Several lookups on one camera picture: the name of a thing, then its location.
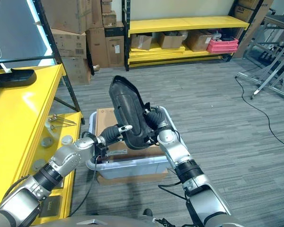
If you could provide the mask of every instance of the pink plastic crate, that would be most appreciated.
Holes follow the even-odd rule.
[[[238,49],[238,40],[232,41],[214,41],[211,40],[207,47],[210,53],[234,53]]]
[[[207,50],[231,50],[238,48],[238,44],[208,45]]]
[[[237,50],[238,48],[226,49],[226,50],[211,50],[210,48],[207,48],[207,51],[210,53],[235,53]]]

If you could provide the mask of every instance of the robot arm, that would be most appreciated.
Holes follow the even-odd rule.
[[[158,132],[160,148],[175,169],[188,197],[186,206],[193,223],[199,227],[243,227],[231,215],[226,201],[181,143],[180,135],[165,120],[159,123]]]
[[[100,136],[88,134],[73,144],[59,148],[49,162],[35,175],[29,176],[0,203],[0,227],[27,227],[40,213],[40,201],[45,200],[63,177],[79,163],[100,155],[107,145],[130,130],[131,125],[105,129]]]

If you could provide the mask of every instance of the black wire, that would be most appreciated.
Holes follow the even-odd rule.
[[[243,96],[244,93],[245,93],[244,87],[243,87],[243,86],[241,85],[241,83],[237,80],[237,77],[235,77],[235,79],[236,79],[237,83],[240,85],[240,87],[242,88],[242,95],[241,95],[241,97],[242,97],[243,101],[244,101],[246,104],[250,105],[251,107],[255,108],[256,110],[259,110],[261,113],[263,113],[263,114],[266,116],[266,118],[268,119],[268,127],[269,127],[270,132],[272,133],[272,135],[273,135],[280,143],[284,144],[284,142],[283,142],[282,140],[280,140],[279,138],[277,138],[277,136],[276,136],[276,135],[274,134],[274,132],[272,131],[272,129],[271,129],[271,127],[270,127],[270,119],[269,119],[268,115],[267,115],[264,111],[262,111],[262,110],[256,108],[255,106],[253,106],[252,104],[250,104],[249,102],[247,102],[247,101],[245,100],[245,98],[244,98],[244,96]]]
[[[17,180],[16,182],[14,182],[9,189],[6,191],[6,193],[4,194],[3,198],[7,197],[7,195],[23,180],[27,179],[29,177],[29,175],[23,176],[21,177],[19,180]]]
[[[256,67],[254,67],[254,68],[252,68],[252,69],[249,69],[249,70],[246,70],[246,71],[244,71],[244,72],[242,72],[242,73],[245,73],[245,72],[249,72],[249,71],[252,71],[252,70],[255,70],[256,68],[259,68],[260,66],[256,66]]]
[[[171,168],[167,168],[170,172],[172,172],[173,174],[177,175],[175,171],[173,171]]]
[[[160,189],[162,189],[163,191],[166,191],[166,192],[168,192],[168,193],[170,193],[170,194],[172,194],[172,195],[175,195],[175,196],[177,196],[177,197],[179,197],[179,198],[181,198],[181,199],[187,201],[187,198],[184,198],[184,197],[182,197],[182,196],[180,196],[180,195],[178,195],[178,194],[175,194],[175,193],[173,193],[173,192],[171,192],[171,191],[169,191],[169,190],[167,190],[167,189],[164,188],[164,187],[176,186],[176,185],[178,185],[178,184],[180,184],[180,183],[181,183],[181,182],[179,181],[179,182],[177,182],[177,183],[172,183],[172,184],[159,184],[158,187],[159,187]]]
[[[161,187],[165,187],[165,188],[168,188],[168,187],[173,187],[173,186],[176,186],[178,184],[181,184],[181,182],[177,182],[177,183],[172,183],[172,184],[159,184]]]
[[[80,205],[79,205],[69,216],[67,216],[67,217],[71,217],[74,213],[76,213],[77,210],[82,206],[82,204],[83,204],[84,201],[86,200],[87,196],[89,195],[89,192],[90,192],[90,190],[91,190],[91,187],[93,186],[93,183],[94,183],[94,181],[95,181],[97,160],[98,160],[99,157],[100,157],[100,156],[98,156],[98,157],[96,158],[96,161],[95,161],[95,170],[94,170],[93,178],[92,178],[92,180],[91,180],[91,182],[90,182],[89,190],[87,191],[87,193],[86,193],[85,197],[83,198],[82,202],[80,203]]]
[[[81,134],[81,138],[84,137],[85,133],[88,133],[89,131],[84,131],[82,134]]]
[[[175,132],[178,134],[178,140],[179,140],[179,142],[181,143],[180,133],[179,133],[177,130],[175,130]]]

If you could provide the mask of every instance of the plastic storage bin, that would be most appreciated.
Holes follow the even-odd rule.
[[[164,114],[168,123],[175,130],[177,130],[167,110],[162,106],[161,108],[164,110]],[[93,134],[95,133],[96,115],[97,112],[93,112],[89,118],[89,132]],[[91,160],[86,162],[86,166],[89,169],[95,170],[95,164],[92,163]],[[96,170],[99,171],[99,173],[105,179],[113,179],[118,177],[162,173],[166,169],[166,167],[170,167],[170,164],[166,159],[166,156],[158,156],[158,157],[133,159],[129,161],[115,161],[115,162],[97,164]]]
[[[211,40],[207,47],[210,53],[234,53],[238,49],[238,40],[232,41],[214,41]]]

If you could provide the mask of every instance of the gray carpet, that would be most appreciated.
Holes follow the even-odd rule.
[[[111,107],[108,88],[114,75],[126,76],[144,102],[167,108],[190,153],[225,197],[233,214],[247,227],[284,227],[284,145],[268,129],[267,118],[245,104],[234,79],[238,71],[254,68],[248,60],[204,61],[132,69],[101,69],[90,85],[74,86],[86,125],[100,107]],[[284,141],[284,99],[264,89],[253,100],[254,83],[239,79],[247,100],[265,111],[275,134]],[[65,87],[57,96],[70,98]],[[52,113],[71,112],[54,102]],[[72,209],[83,199],[92,177],[77,168]],[[162,183],[175,183],[169,173]],[[191,224],[185,202],[157,187],[158,182],[100,186],[96,182],[75,215],[100,214],[137,217],[150,208],[172,224]],[[183,194],[181,186],[174,192]]]

